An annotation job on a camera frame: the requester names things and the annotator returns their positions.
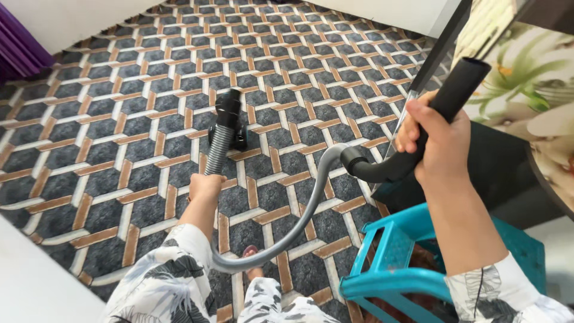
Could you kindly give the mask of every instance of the hand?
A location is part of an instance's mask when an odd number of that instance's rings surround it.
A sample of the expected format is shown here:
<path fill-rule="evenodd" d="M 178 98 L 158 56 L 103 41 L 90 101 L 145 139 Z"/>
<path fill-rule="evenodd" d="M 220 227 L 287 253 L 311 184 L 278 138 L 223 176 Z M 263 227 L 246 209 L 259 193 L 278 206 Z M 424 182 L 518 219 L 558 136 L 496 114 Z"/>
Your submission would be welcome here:
<path fill-rule="evenodd" d="M 418 100 L 406 103 L 409 114 L 398 131 L 396 144 L 398 152 L 413 153 L 415 141 L 420 132 L 418 124 L 429 134 L 422 161 L 414 175 L 423 188 L 445 180 L 468 180 L 468 149 L 470 146 L 470 120 L 461 110 L 451 124 L 435 109 L 428 107 L 437 91 L 428 92 Z"/>
<path fill-rule="evenodd" d="M 192 174 L 189 180 L 189 200 L 194 198 L 217 198 L 221 185 L 227 177 L 221 175 Z"/>

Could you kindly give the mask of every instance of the white patterned sleeve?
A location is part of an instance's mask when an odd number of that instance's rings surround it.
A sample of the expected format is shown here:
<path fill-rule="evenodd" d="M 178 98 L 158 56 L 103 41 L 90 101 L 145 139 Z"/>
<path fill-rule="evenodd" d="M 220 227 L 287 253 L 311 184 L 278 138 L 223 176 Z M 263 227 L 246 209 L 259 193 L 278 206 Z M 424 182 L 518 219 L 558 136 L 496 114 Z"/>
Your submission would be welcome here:
<path fill-rule="evenodd" d="M 215 322 L 210 259 L 210 244 L 200 229 L 176 226 L 126 273 L 106 305 L 104 322 Z"/>
<path fill-rule="evenodd" d="M 536 290 L 511 253 L 493 265 L 445 281 L 461 321 L 574 322 L 568 307 Z"/>

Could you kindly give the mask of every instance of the person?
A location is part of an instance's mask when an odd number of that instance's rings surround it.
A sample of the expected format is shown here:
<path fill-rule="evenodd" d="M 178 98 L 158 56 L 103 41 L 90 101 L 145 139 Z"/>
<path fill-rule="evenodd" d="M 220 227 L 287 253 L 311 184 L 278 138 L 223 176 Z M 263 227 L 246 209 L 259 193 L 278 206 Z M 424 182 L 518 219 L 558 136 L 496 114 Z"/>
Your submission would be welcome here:
<path fill-rule="evenodd" d="M 415 169 L 443 254 L 455 309 L 468 322 L 574 322 L 572 312 L 541 295 L 506 249 L 468 175 L 470 121 L 465 112 L 448 124 L 429 107 L 436 92 L 407 102 L 409 115 L 396 147 L 413 153 L 420 124 L 429 134 Z M 216 301 L 208 281 L 210 239 L 217 197 L 225 177 L 193 174 L 189 205 L 165 242 L 139 259 L 111 295 L 105 322 L 215 322 Z M 257 252 L 247 247 L 243 256 Z M 277 281 L 260 268 L 250 280 L 239 323 L 338 322 L 311 298 L 281 307 Z"/>

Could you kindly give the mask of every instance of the floor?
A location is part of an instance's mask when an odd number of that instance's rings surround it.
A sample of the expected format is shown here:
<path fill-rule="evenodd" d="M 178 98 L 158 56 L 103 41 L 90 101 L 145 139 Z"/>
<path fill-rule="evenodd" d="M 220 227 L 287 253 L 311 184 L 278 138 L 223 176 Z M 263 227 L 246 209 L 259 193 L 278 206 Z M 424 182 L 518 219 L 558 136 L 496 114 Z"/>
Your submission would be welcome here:
<path fill-rule="evenodd" d="M 224 166 L 214 240 L 230 256 L 271 246 L 304 211 L 326 147 L 382 161 L 421 46 L 421 35 L 305 2 L 170 0 L 62 52 L 37 80 L 0 88 L 0 212 L 106 301 L 185 209 L 215 99 L 235 87 L 249 148 Z M 284 302 L 311 295 L 360 322 L 338 283 L 358 229 L 381 213 L 340 164 L 329 177 L 305 236 L 263 268 Z M 246 278 L 210 278 L 218 320 L 237 318 Z"/>

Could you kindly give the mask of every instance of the purple curtain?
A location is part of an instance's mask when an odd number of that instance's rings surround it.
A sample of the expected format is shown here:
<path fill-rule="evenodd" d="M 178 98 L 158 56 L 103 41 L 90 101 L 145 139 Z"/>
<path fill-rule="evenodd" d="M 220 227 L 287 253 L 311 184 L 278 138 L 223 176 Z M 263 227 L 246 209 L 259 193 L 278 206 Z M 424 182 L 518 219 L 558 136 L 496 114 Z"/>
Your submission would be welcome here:
<path fill-rule="evenodd" d="M 0 3 L 0 84 L 34 75 L 53 64 L 52 56 Z"/>

